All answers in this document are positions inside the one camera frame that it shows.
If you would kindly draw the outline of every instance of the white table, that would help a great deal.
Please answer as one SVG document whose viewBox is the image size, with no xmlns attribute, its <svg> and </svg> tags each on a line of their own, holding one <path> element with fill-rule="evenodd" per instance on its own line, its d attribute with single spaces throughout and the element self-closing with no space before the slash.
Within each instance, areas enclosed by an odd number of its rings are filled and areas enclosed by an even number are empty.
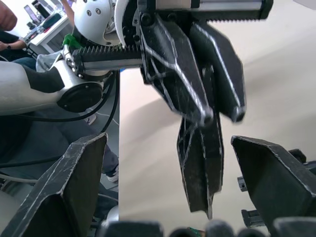
<svg viewBox="0 0 316 237">
<path fill-rule="evenodd" d="M 44 49 L 47 50 L 48 53 L 54 53 L 55 51 L 48 45 L 48 42 L 50 42 L 68 24 L 69 19 L 66 15 L 64 15 L 46 33 L 37 35 L 34 39 L 30 41 L 30 43 L 35 46 L 41 45 Z"/>
<path fill-rule="evenodd" d="M 316 12 L 291 0 L 275 1 L 263 23 L 217 24 L 244 62 L 247 113 L 241 124 L 222 118 L 224 181 L 213 218 L 244 228 L 240 211 L 255 209 L 242 193 L 241 171 L 230 145 L 233 135 L 261 138 L 315 158 Z M 174 228 L 203 229 L 204 213 L 190 213 L 183 190 L 173 114 L 139 70 L 121 76 L 119 212 L 121 220 L 154 220 Z"/>
</svg>

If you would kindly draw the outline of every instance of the white shoe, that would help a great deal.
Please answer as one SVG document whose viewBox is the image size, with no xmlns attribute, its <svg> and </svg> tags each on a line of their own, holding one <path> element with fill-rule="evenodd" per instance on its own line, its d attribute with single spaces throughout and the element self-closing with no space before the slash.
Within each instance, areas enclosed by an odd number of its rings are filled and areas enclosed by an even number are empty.
<svg viewBox="0 0 316 237">
<path fill-rule="evenodd" d="M 84 121 L 86 121 L 87 124 L 91 125 L 94 123 L 96 119 L 97 119 L 96 115 L 91 115 L 90 117 L 85 118 Z"/>
<path fill-rule="evenodd" d="M 107 177 L 110 182 L 117 182 L 119 180 L 119 166 L 115 168 L 111 175 L 107 174 Z"/>
</svg>

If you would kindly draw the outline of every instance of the person's hand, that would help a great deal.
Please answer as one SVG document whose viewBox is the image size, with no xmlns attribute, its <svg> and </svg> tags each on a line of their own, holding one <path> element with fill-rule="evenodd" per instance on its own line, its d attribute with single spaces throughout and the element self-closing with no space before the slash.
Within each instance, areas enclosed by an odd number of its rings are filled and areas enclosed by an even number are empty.
<svg viewBox="0 0 316 237">
<path fill-rule="evenodd" d="M 8 44 L 0 41 L 0 52 L 8 48 Z"/>
<path fill-rule="evenodd" d="M 13 12 L 0 0 L 0 30 L 11 31 L 17 21 Z"/>
</svg>

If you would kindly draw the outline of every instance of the white spherical joint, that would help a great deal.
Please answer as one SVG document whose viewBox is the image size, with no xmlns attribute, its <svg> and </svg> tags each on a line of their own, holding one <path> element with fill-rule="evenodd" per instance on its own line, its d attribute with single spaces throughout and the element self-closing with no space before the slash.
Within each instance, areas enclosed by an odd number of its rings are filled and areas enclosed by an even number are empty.
<svg viewBox="0 0 316 237">
<path fill-rule="evenodd" d="M 77 0 L 75 26 L 88 40 L 104 45 L 119 44 L 115 32 L 116 0 Z"/>
</svg>

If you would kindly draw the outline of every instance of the white wall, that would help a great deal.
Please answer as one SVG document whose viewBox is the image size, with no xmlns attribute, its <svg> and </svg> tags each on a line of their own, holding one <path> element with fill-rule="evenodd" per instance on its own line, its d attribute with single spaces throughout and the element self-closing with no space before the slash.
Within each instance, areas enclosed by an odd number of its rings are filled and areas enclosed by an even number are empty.
<svg viewBox="0 0 316 237">
<path fill-rule="evenodd" d="M 33 7 L 32 2 L 34 0 L 2 0 L 17 16 L 18 23 L 16 27 L 11 31 L 12 34 L 17 36 L 24 37 L 29 32 L 29 27 L 26 25 L 28 22 L 31 22 L 29 15 L 24 10 L 26 5 L 29 5 L 31 9 L 36 12 L 36 9 Z"/>
</svg>

